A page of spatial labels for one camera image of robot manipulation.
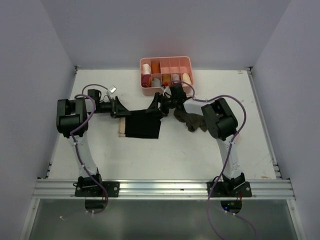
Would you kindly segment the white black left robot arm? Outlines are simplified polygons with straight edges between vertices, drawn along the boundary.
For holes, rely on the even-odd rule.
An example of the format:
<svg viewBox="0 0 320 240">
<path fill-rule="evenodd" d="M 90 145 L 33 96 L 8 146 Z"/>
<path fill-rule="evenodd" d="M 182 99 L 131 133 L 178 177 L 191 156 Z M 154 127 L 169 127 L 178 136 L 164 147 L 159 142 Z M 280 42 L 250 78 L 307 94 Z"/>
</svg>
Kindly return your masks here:
<svg viewBox="0 0 320 240">
<path fill-rule="evenodd" d="M 112 97 L 112 91 L 106 91 L 107 101 L 102 100 L 98 89 L 57 101 L 56 128 L 68 140 L 77 160 L 79 177 L 75 186 L 95 197 L 103 193 L 104 184 L 88 143 L 89 120 L 94 114 L 110 114 L 115 119 L 131 115 L 117 96 Z"/>
</svg>

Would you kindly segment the black underwear beige waistband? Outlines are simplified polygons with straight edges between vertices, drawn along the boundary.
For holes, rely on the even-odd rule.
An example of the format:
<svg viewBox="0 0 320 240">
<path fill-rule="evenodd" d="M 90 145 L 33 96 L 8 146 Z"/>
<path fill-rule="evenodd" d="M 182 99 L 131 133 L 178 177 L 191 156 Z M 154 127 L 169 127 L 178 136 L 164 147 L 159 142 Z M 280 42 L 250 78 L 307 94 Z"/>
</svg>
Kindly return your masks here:
<svg viewBox="0 0 320 240">
<path fill-rule="evenodd" d="M 146 113 L 146 110 L 134 110 L 131 115 L 119 120 L 119 137 L 138 139 L 158 139 L 161 129 L 161 115 Z"/>
</svg>

